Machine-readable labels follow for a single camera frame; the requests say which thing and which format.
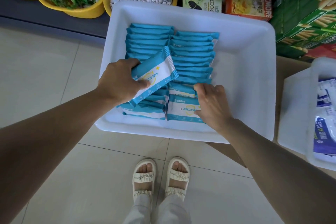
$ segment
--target foot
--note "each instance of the foot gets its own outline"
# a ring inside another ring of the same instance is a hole
[[[172,169],[175,170],[175,171],[180,171],[180,172],[183,172],[183,173],[187,173],[187,169],[178,161],[175,161],[173,163]],[[169,180],[169,187],[174,187],[174,188],[179,188],[179,189],[185,190],[186,186],[187,186],[187,182],[181,182],[181,181],[177,181],[177,180],[174,180],[174,179],[171,179],[171,178]]]
[[[149,173],[151,171],[153,171],[153,166],[151,163],[148,163],[143,164],[141,167],[138,168],[136,172],[142,174],[142,173]],[[153,182],[142,182],[142,183],[135,182],[134,190],[152,190],[152,183]]]

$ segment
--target orange snack box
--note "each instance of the orange snack box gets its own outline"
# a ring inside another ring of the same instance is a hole
[[[225,0],[225,4],[226,14],[263,21],[272,18],[272,0]]]

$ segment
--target forearm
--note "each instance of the forearm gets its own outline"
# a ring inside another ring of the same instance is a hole
[[[331,223],[336,219],[336,181],[332,177],[240,120],[230,120],[227,128],[220,134],[235,148],[286,224]]]
[[[91,91],[0,130],[0,223],[9,223],[94,122],[114,107]]]

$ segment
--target tile floor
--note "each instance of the tile floor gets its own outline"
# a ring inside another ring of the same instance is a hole
[[[102,46],[0,28],[0,127],[57,106],[97,85]],[[132,206],[135,164],[154,158],[154,203],[167,164],[191,166],[186,197],[193,223],[283,223],[250,172],[203,142],[118,134],[93,126],[13,224],[121,223]]]

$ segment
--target sandal strap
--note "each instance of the sandal strap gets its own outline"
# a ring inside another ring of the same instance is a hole
[[[182,201],[184,201],[184,197],[186,196],[186,191],[184,189],[168,187],[166,190],[166,197],[169,195],[177,195]]]
[[[135,173],[133,177],[134,182],[143,183],[143,182],[152,182],[154,180],[154,172],[149,173]]]
[[[187,182],[189,180],[189,173],[183,173],[174,169],[169,172],[169,177],[173,180]]]
[[[149,196],[150,201],[152,201],[152,191],[150,190],[136,190],[133,195],[134,201],[137,199],[137,197],[141,194],[146,194]]]

